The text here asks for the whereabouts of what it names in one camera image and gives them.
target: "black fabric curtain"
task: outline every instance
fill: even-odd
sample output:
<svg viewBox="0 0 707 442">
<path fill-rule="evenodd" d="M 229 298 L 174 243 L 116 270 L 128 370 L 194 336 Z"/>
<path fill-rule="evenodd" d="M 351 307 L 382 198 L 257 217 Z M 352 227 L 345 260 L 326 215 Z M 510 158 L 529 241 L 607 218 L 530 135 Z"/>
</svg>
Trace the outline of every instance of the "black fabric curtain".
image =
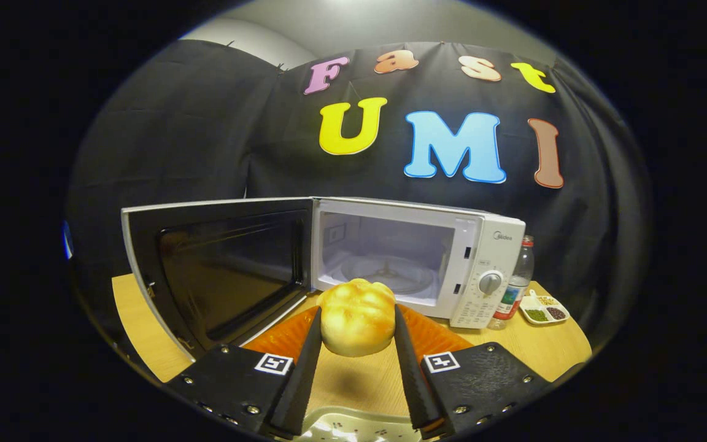
<svg viewBox="0 0 707 442">
<path fill-rule="evenodd" d="M 376 73 L 378 57 L 395 50 L 411 51 L 418 65 Z M 349 62 L 329 87 L 305 95 L 311 67 L 342 56 Z M 466 75 L 461 56 L 486 59 L 502 78 Z M 531 86 L 515 63 L 545 73 L 555 93 Z M 375 142 L 353 155 L 323 151 L 320 110 L 350 103 L 341 128 L 350 138 L 362 126 L 357 104 L 373 97 L 387 99 Z M 451 177 L 432 154 L 435 176 L 407 176 L 415 137 L 406 116 L 420 111 L 437 113 L 452 134 L 469 113 L 496 115 L 505 181 L 466 179 L 469 153 Z M 539 150 L 530 118 L 558 129 L 560 188 L 534 178 Z M 113 314 L 110 327 L 120 330 L 110 277 L 130 272 L 121 207 L 242 198 L 246 188 L 247 198 L 367 196 L 512 216 L 535 238 L 534 279 L 566 305 L 595 347 L 612 330 L 592 330 L 619 324 L 646 264 L 642 163 L 617 112 L 562 60 L 547 66 L 471 45 L 399 43 L 280 72 L 235 48 L 180 40 L 132 75 L 91 126 L 71 182 L 68 223 L 92 309 Z"/>
</svg>

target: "microwave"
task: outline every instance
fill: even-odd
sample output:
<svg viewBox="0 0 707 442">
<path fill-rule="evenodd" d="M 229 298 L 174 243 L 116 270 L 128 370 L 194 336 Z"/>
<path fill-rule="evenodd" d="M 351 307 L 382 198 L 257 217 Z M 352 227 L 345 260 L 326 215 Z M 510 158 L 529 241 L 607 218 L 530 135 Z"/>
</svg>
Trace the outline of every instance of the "microwave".
<svg viewBox="0 0 707 442">
<path fill-rule="evenodd" d="M 122 209 L 127 258 L 168 335 L 195 359 L 246 344 L 309 293 L 381 282 L 451 327 L 487 327 L 525 223 L 368 198 L 252 198 Z"/>
</svg>

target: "plastic bottle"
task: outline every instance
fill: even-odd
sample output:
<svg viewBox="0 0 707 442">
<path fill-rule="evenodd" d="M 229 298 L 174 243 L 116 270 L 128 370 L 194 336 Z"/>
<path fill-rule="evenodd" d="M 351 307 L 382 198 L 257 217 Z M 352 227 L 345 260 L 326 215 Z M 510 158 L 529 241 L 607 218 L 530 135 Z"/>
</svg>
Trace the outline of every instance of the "plastic bottle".
<svg viewBox="0 0 707 442">
<path fill-rule="evenodd" d="M 503 330 L 506 327 L 507 321 L 517 312 L 532 276 L 533 237 L 525 235 L 522 237 L 522 248 L 517 258 L 517 265 L 514 266 L 514 272 L 512 272 L 511 279 L 509 279 L 509 286 L 506 288 L 506 293 L 503 294 L 503 298 L 487 328 Z"/>
</svg>

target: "microwave door window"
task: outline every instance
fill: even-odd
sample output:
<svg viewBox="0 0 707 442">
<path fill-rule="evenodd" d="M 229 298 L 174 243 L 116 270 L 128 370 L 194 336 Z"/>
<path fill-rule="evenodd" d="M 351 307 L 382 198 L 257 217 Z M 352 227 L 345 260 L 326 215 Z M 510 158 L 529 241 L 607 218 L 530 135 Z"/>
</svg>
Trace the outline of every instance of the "microwave door window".
<svg viewBox="0 0 707 442">
<path fill-rule="evenodd" d="M 296 286 L 295 221 L 236 228 L 210 223 L 160 237 L 163 269 L 180 313 L 202 341 L 236 329 L 248 313 Z"/>
<path fill-rule="evenodd" d="M 322 214 L 322 279 L 366 279 L 398 299 L 435 305 L 454 229 L 359 215 Z"/>
</svg>

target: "ceiling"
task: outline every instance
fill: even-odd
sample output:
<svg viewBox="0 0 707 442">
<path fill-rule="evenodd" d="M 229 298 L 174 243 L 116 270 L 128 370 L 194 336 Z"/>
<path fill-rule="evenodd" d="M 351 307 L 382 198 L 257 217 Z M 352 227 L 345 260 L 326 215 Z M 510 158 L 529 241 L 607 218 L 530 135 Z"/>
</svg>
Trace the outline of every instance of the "ceiling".
<svg viewBox="0 0 707 442">
<path fill-rule="evenodd" d="M 317 58 L 390 42 L 459 42 L 544 64 L 557 51 L 514 23 L 457 0 L 253 0 L 220 18 L 283 34 Z"/>
</svg>

